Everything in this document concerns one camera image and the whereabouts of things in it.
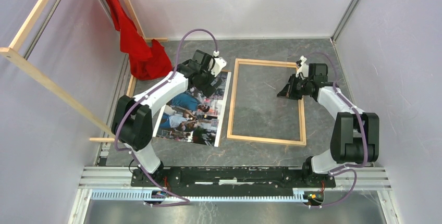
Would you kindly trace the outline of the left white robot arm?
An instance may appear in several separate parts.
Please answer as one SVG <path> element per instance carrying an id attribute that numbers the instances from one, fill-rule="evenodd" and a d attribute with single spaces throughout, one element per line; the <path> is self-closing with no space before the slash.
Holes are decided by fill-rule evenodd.
<path id="1" fill-rule="evenodd" d="M 163 182 L 164 173 L 159 167 L 161 160 L 156 156 L 151 139 L 153 137 L 152 117 L 175 96 L 195 87 L 205 96 L 211 96 L 219 86 L 214 80 L 227 66 L 218 51 L 208 54 L 195 51 L 193 57 L 178 65 L 152 88 L 133 97 L 118 99 L 111 131 L 115 136 L 114 147 L 130 151 L 144 172 L 144 180 L 151 186 Z"/>

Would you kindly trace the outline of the light wooden picture frame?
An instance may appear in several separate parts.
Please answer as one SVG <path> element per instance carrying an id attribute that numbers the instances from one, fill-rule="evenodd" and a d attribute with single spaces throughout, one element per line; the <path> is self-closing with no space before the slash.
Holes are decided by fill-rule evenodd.
<path id="1" fill-rule="evenodd" d="M 235 60 L 226 137 L 305 147 L 304 100 L 277 97 L 297 65 L 287 61 Z"/>

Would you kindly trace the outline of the large printed photo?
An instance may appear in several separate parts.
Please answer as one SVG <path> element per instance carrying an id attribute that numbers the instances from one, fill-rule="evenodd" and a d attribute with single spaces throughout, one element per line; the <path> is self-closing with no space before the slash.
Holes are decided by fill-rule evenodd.
<path id="1" fill-rule="evenodd" d="M 218 147 L 230 78 L 230 71 L 222 71 L 212 83 L 218 87 L 210 97 L 192 87 L 172 98 L 159 112 L 154 136 Z"/>

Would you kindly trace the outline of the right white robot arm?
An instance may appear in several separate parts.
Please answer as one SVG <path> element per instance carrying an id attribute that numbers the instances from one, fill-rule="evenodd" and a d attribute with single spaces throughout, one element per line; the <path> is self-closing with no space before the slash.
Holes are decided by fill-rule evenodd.
<path id="1" fill-rule="evenodd" d="M 361 168 L 377 161 L 379 116 L 365 112 L 345 97 L 337 83 L 329 81 L 326 64 L 305 64 L 303 59 L 296 64 L 296 73 L 277 96 L 293 100 L 309 96 L 335 121 L 329 149 L 306 160 L 308 168 L 301 172 L 302 182 L 315 186 L 322 180 L 322 174 L 334 175 L 346 168 Z"/>

